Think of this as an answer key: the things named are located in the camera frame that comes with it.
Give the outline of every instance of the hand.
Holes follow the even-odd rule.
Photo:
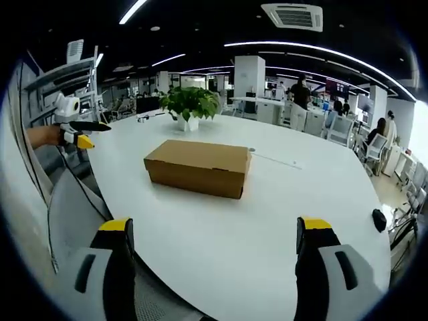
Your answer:
[[[58,145],[61,138],[60,127],[56,125],[28,128],[27,135],[33,149],[43,145]]]

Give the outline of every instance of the potted plant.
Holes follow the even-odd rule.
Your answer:
[[[178,120],[183,131],[198,129],[202,117],[214,118],[218,105],[213,92],[196,87],[176,87],[160,99],[160,107],[167,109],[173,120]]]

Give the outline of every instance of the white chair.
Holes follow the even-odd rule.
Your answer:
[[[362,145],[358,150],[358,157],[364,163],[364,167],[369,176],[373,175],[373,171],[367,165],[367,162],[372,162],[374,164],[380,163],[386,143],[387,138],[380,134],[376,134],[369,145],[367,145],[365,141],[362,142]]]
[[[325,116],[308,112],[306,117],[305,133],[321,137]]]
[[[348,147],[354,121],[343,116],[334,117],[332,126],[327,134],[327,140]]]
[[[298,132],[303,132],[305,129],[307,115],[307,110],[304,110],[302,107],[293,102],[292,112],[290,115],[290,128],[297,130]]]
[[[281,107],[280,119],[278,120],[278,124],[280,126],[284,126],[290,128],[290,118],[292,114],[292,101],[286,100],[285,106]]]

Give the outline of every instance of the ceiling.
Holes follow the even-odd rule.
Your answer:
[[[389,4],[390,1],[294,0],[293,3],[323,8],[322,33],[277,28],[261,8],[261,4],[269,1],[260,0],[148,0],[125,25],[119,25],[134,2],[74,0],[72,7],[63,9],[53,0],[32,3],[28,7],[31,15],[26,25],[27,47],[41,68],[49,70],[66,62],[69,41],[85,40],[84,57],[93,55],[94,46],[98,45],[99,52],[104,53],[98,68],[99,83],[108,78],[125,79],[130,72],[136,72],[131,76],[145,77],[161,70],[182,72],[230,66],[235,56],[257,54],[266,60],[267,66],[304,70],[355,85],[376,84],[362,72],[390,88],[389,94],[396,92],[398,97],[410,100],[408,94],[384,76],[331,53],[288,45],[224,47],[226,43],[244,41],[304,43],[362,60],[398,81],[407,80],[402,83],[412,94],[422,94],[415,86],[421,60],[414,54],[414,49],[421,47],[410,40],[409,24],[401,23],[408,18],[407,11]],[[154,26],[159,26],[160,30],[151,31]],[[293,55],[296,53],[323,60]],[[151,67],[179,54],[186,56]],[[134,67],[126,72],[113,72],[120,65]],[[272,68],[266,72],[268,76],[298,74]],[[314,79],[325,81],[319,76]]]

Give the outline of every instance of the table surface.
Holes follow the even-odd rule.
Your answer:
[[[276,106],[285,106],[284,101],[267,99],[267,98],[260,98],[260,97],[232,97],[231,99],[232,100],[243,100],[246,102],[261,102],[264,104],[272,104],[272,105],[276,105]]]
[[[169,115],[130,117],[93,133],[90,162],[115,218],[134,219],[135,248],[173,291],[219,321],[292,320],[297,287],[296,221],[327,220],[374,270],[386,291],[387,233],[381,205],[350,149],[288,128],[231,116],[181,132]],[[254,148],[240,200],[153,184],[143,158],[166,139]]]

